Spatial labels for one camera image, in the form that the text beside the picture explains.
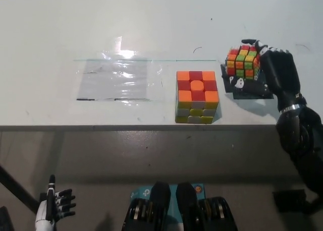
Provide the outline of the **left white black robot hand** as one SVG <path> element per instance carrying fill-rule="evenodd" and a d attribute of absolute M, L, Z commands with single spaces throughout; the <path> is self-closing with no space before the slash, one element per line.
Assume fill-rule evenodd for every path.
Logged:
<path fill-rule="evenodd" d="M 35 230 L 51 231 L 57 230 L 57 222 L 63 218 L 76 214 L 73 203 L 75 195 L 72 189 L 56 191 L 56 177 L 49 177 L 46 193 L 41 193 L 40 205 L 36 214 Z"/>

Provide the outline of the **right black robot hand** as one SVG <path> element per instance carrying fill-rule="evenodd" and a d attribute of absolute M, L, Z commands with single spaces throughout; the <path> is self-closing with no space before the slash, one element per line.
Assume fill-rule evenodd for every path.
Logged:
<path fill-rule="evenodd" d="M 232 92 L 265 98 L 277 97 L 281 113 L 304 107 L 307 102 L 300 91 L 300 80 L 292 54 L 288 50 L 268 46 L 256 39 L 243 39 L 243 44 L 254 46 L 259 55 L 260 71 L 265 81 L 222 74 Z"/>

